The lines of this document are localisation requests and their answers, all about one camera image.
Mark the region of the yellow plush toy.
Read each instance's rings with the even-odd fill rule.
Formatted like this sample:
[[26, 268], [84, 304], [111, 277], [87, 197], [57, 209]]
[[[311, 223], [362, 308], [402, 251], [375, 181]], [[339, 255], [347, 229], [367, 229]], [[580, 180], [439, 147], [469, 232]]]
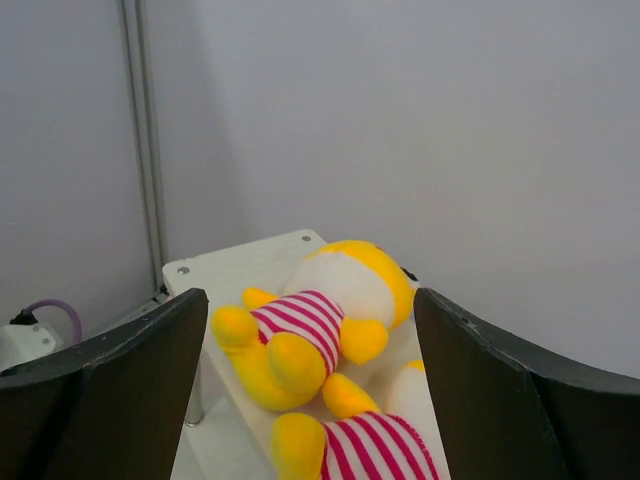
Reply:
[[342, 374], [323, 390], [334, 421], [287, 413], [272, 424], [279, 479], [449, 479], [421, 360], [405, 364], [380, 408]]
[[374, 360], [413, 313], [418, 279], [363, 240], [306, 256], [279, 293], [246, 289], [212, 315], [212, 331], [247, 395], [286, 412], [310, 402], [339, 362]]

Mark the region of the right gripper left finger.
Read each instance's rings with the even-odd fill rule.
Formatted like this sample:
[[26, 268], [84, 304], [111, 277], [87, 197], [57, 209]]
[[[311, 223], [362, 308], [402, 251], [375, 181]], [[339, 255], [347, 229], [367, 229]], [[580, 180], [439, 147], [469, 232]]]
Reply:
[[2, 478], [170, 478], [207, 314], [192, 288], [3, 373]]

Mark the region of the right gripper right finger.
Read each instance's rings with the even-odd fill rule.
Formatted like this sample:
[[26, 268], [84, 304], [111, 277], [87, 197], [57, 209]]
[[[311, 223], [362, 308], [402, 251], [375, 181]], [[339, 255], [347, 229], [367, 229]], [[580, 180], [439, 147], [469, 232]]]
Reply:
[[496, 327], [438, 292], [417, 336], [454, 479], [636, 479], [639, 381]]

